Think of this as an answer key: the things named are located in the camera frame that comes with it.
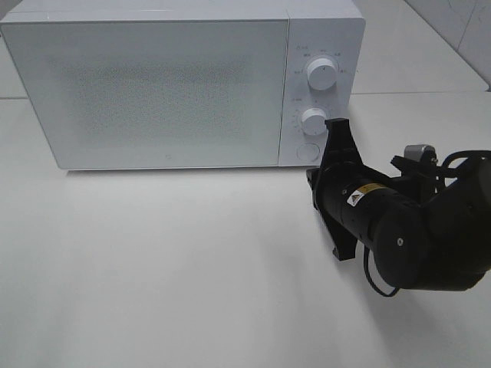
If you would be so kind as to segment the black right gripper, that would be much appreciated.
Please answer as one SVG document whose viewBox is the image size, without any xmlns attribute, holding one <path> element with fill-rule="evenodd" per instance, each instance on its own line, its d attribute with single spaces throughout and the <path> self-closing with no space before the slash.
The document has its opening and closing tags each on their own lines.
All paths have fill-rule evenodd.
<svg viewBox="0 0 491 368">
<path fill-rule="evenodd" d="M 307 171 L 315 209 L 339 261 L 364 245 L 417 245 L 417 184 L 409 175 L 389 177 L 363 164 L 350 120 L 325 121 L 328 138 L 321 166 Z"/>
</svg>

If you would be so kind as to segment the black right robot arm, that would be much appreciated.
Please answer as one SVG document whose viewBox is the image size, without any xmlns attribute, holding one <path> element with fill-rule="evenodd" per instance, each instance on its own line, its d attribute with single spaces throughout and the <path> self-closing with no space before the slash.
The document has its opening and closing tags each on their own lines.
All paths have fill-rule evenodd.
<svg viewBox="0 0 491 368">
<path fill-rule="evenodd" d="M 464 150 L 439 162 L 409 145 L 390 177 L 366 166 L 346 119 L 325 123 L 319 167 L 306 172 L 334 256 L 374 262 L 393 291 L 465 291 L 490 269 L 490 153 Z"/>
</svg>

